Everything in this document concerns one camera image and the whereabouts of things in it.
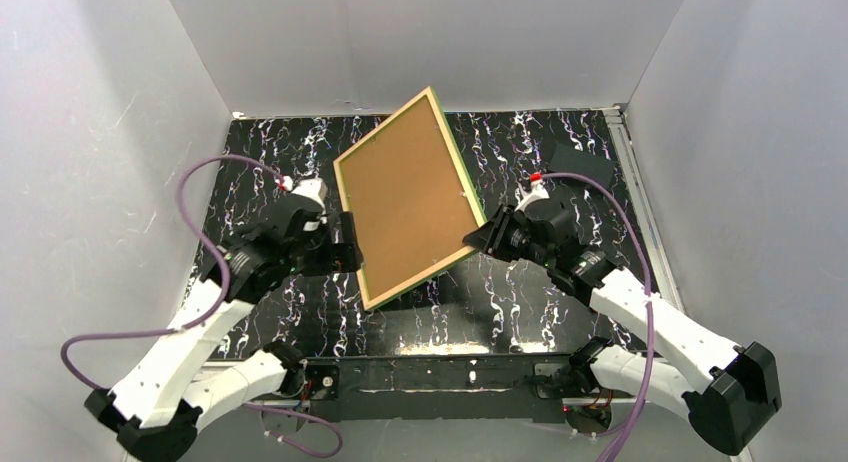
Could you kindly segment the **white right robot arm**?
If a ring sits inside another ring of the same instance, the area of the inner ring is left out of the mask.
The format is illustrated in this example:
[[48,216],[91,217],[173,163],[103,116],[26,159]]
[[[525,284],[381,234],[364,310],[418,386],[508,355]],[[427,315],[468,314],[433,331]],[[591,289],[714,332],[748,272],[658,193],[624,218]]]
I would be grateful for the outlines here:
[[464,244],[501,261],[541,266],[554,286],[606,315],[643,341],[649,362],[611,340],[592,338],[566,368],[544,376],[551,388],[590,394],[610,389],[637,395],[651,371],[646,399],[688,421],[713,449],[738,455],[781,409],[774,354],[758,342],[743,347],[684,315],[614,262],[579,241],[573,217],[550,199],[502,205]]

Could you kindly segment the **green wooden photo frame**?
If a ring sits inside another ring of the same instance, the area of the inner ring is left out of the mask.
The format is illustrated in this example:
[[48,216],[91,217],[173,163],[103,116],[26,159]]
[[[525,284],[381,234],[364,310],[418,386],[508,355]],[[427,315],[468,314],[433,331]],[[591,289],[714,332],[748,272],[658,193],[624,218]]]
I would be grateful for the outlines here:
[[486,221],[435,91],[427,87],[333,162],[364,262],[362,305],[375,310],[471,256]]

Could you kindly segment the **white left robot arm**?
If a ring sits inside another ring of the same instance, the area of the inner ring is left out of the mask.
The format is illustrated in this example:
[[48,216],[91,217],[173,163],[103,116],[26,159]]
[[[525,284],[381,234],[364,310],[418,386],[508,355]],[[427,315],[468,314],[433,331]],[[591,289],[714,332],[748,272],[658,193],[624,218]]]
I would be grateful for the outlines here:
[[304,375],[306,357],[274,340],[222,372],[195,378],[231,328],[287,279],[350,273],[362,264],[352,213],[326,214],[318,197],[297,194],[224,237],[212,254],[214,262],[141,361],[84,401],[138,461],[179,460],[212,422]]

